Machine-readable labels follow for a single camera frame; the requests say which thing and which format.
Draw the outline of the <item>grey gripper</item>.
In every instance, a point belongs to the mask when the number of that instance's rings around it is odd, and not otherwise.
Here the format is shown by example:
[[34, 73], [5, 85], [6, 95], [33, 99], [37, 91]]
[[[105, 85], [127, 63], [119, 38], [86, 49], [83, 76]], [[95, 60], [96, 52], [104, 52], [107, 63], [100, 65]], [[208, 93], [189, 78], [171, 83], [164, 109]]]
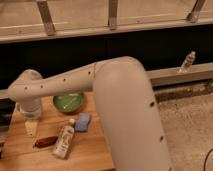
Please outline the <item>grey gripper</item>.
[[36, 109], [25, 109], [23, 106], [19, 107], [20, 113], [27, 119], [25, 121], [25, 128], [27, 135], [35, 137], [37, 135], [38, 121], [42, 114], [42, 107], [39, 106]]

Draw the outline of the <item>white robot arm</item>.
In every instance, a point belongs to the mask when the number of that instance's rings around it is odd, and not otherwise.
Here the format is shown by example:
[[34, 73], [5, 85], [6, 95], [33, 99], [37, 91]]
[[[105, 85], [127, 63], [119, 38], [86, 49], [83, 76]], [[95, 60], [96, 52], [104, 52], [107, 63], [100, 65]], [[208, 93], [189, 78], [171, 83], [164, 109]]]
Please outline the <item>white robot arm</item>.
[[158, 105], [140, 61], [125, 56], [95, 62], [44, 79], [26, 70], [8, 97], [28, 118], [41, 114], [41, 99], [92, 91], [116, 171], [172, 171]]

